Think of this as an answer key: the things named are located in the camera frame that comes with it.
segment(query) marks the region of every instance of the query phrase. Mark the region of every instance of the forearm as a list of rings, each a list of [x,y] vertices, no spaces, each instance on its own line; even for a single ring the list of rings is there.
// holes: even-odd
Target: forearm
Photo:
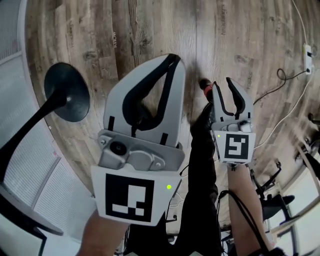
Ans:
[[[228,169],[228,185],[229,190],[238,196],[251,213],[266,246],[270,250],[271,246],[263,226],[262,206],[251,181],[249,169],[245,165],[237,165],[235,171]],[[237,254],[247,256],[259,250],[261,247],[255,233],[231,196],[229,196],[229,212]]]
[[[113,256],[129,224],[102,218],[95,211],[85,225],[77,256]]]

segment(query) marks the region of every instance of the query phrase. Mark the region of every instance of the black pants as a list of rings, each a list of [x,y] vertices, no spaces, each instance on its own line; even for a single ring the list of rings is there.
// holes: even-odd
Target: black pants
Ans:
[[[216,170],[213,160],[214,142],[210,134],[193,138],[188,168],[188,193],[185,197],[180,232],[174,245],[168,242],[166,216],[157,226],[130,226],[127,248],[138,256],[203,256],[220,255],[220,227],[216,223],[215,201],[218,197]]]

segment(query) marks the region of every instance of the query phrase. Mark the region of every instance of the wooden floor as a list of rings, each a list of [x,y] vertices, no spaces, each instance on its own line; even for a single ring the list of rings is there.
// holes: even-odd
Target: wooden floor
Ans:
[[[320,3],[296,0],[296,4],[306,27],[307,42],[317,54]],[[40,105],[45,101],[45,74],[57,62],[75,66],[88,85],[91,105],[83,121],[69,123],[55,114],[46,121],[70,165],[90,190],[90,165],[96,165],[101,154],[97,135],[103,128],[106,98],[137,65],[167,53],[181,56],[187,75],[180,142],[187,155],[190,123],[207,103],[198,87],[200,78],[217,81],[231,111],[234,108],[227,76],[238,81],[255,100],[280,85],[278,68],[284,69],[287,76],[304,69],[305,40],[291,0],[29,0],[26,33],[28,65]],[[319,63],[315,58],[316,68]],[[288,81],[254,106],[256,144],[292,109],[308,78],[303,74]],[[316,129],[307,114],[317,116],[320,112],[319,78],[320,72],[316,71],[293,114],[266,145],[254,152],[254,170],[261,183],[276,171],[278,159],[283,167],[278,179],[282,187],[298,170],[293,159],[295,144]],[[152,111],[160,95],[159,83],[146,99]],[[226,188],[224,167],[217,164],[216,171],[219,189]],[[187,179],[179,189],[183,198],[188,191]],[[179,201],[176,196],[172,202]],[[229,222],[227,203],[222,202],[222,224]],[[181,209],[171,208],[170,215],[177,213],[180,218]],[[177,232],[179,225],[179,221],[174,222],[168,231]]]

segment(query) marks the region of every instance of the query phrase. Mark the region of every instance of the wall outlet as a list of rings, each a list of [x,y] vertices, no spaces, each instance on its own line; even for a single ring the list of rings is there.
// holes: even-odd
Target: wall outlet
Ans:
[[[308,44],[303,45],[303,61],[304,61],[304,70],[306,74],[310,75],[312,70],[312,52],[311,46]]]

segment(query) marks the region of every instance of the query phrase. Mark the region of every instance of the black cable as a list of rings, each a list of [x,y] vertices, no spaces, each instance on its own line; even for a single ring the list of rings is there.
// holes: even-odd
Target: black cable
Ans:
[[[225,247],[223,246],[223,244],[222,244],[222,249],[223,249],[223,252],[222,252],[223,256],[225,256],[225,254],[226,254],[226,255],[229,255],[229,254],[225,251]]]
[[[125,251],[127,249],[127,242],[128,242],[128,236],[129,236],[129,232],[128,232],[129,228],[126,230],[126,232],[124,233],[124,241],[123,241],[123,251],[122,252],[114,252],[114,255],[116,256],[123,256],[125,254]]]
[[[282,71],[283,77],[280,77],[279,71]],[[276,75],[277,75],[277,77],[278,77],[281,81],[283,81],[283,84],[280,85],[278,88],[275,88],[275,89],[273,89],[273,90],[271,90],[271,91],[268,91],[268,92],[266,92],[265,94],[263,94],[261,97],[259,97],[258,99],[255,100],[255,102],[253,103],[253,105],[255,105],[258,101],[260,101],[260,100],[261,100],[262,98],[264,98],[265,96],[267,96],[267,95],[269,95],[269,94],[272,94],[272,93],[280,90],[282,87],[285,86],[285,84],[286,84],[286,82],[287,82],[288,80],[294,79],[294,78],[296,78],[297,76],[299,76],[299,75],[301,75],[301,74],[303,74],[303,73],[305,73],[305,72],[308,72],[308,70],[302,71],[302,72],[300,72],[300,73],[298,73],[298,74],[296,74],[296,75],[294,75],[294,76],[292,76],[292,77],[287,78],[285,71],[284,71],[282,68],[278,68],[278,70],[276,71]]]
[[[182,171],[180,172],[180,174],[179,174],[180,176],[182,175],[182,173],[184,172],[184,170],[188,168],[188,166],[189,166],[189,164],[188,164],[186,167],[183,168],[183,170],[182,170]]]
[[[261,234],[260,231],[257,227],[257,224],[254,220],[254,218],[252,217],[251,213],[249,212],[248,208],[246,207],[246,205],[240,200],[239,197],[237,197],[236,194],[234,194],[232,191],[230,190],[223,190],[220,193],[220,196],[218,198],[218,203],[217,203],[217,214],[216,214],[216,223],[219,225],[219,220],[218,220],[218,216],[219,216],[219,209],[220,209],[220,199],[222,197],[224,197],[226,194],[229,194],[230,196],[232,196],[232,198],[234,199],[235,203],[237,204],[237,206],[239,207],[239,210],[241,211],[243,217],[245,218],[245,220],[247,221],[247,223],[249,224],[249,226],[251,227],[253,233],[255,234],[256,239],[259,242],[259,245],[261,247],[261,250],[263,251],[263,253],[267,254],[269,252]]]
[[[166,210],[165,223],[167,223],[168,213],[169,213],[169,207],[170,207],[171,200],[172,200],[172,198],[170,199],[170,202],[169,202],[169,205],[168,205],[168,209]]]
[[[251,213],[249,212],[248,208],[246,207],[246,205],[240,200],[239,197],[237,197],[236,194],[234,194],[232,191],[229,191],[229,190],[224,190],[223,191],[225,194],[229,194],[232,196],[232,198],[234,199],[235,203],[237,204],[237,206],[239,207],[239,210],[241,211],[243,217],[245,218],[245,220],[248,222],[249,226],[251,227],[253,233],[255,234],[260,246],[261,246],[261,249],[262,251],[264,251],[264,253],[268,253],[269,250],[260,234],[260,231],[257,227],[257,224],[254,220],[254,218],[252,217]]]

